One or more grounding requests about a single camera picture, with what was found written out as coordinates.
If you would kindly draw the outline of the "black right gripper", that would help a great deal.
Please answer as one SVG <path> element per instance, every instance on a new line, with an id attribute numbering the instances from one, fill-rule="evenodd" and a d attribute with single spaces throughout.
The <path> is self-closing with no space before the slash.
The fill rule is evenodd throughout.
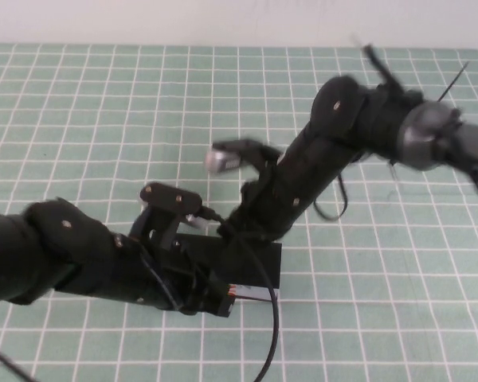
<path id="1" fill-rule="evenodd" d="M 243 184 L 239 206 L 226 219 L 217 217 L 217 234 L 224 240 L 278 240 L 330 183 L 330 160 L 283 160 Z"/>

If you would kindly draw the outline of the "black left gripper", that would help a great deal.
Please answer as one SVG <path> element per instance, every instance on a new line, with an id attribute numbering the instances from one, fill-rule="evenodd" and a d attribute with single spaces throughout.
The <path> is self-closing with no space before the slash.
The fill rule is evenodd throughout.
<path id="1" fill-rule="evenodd" d="M 236 286 L 224 285 L 209 262 L 195 259 L 194 249 L 176 237 L 182 220 L 181 214 L 148 205 L 128 238 L 141 247 L 140 259 L 167 302 L 165 310 L 228 318 L 236 302 Z"/>

